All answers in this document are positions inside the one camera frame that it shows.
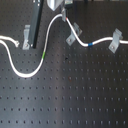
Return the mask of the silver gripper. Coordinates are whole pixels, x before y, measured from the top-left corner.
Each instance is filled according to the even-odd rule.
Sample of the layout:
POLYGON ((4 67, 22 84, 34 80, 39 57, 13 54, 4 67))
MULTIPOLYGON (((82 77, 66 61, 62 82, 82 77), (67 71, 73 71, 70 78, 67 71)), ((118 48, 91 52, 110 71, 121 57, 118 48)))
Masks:
MULTIPOLYGON (((47 5, 52 9, 56 10, 59 5, 64 4, 66 8, 69 8, 73 5, 72 0, 47 0, 47 5)), ((62 20, 66 21, 66 9, 63 8, 61 11, 62 20)))

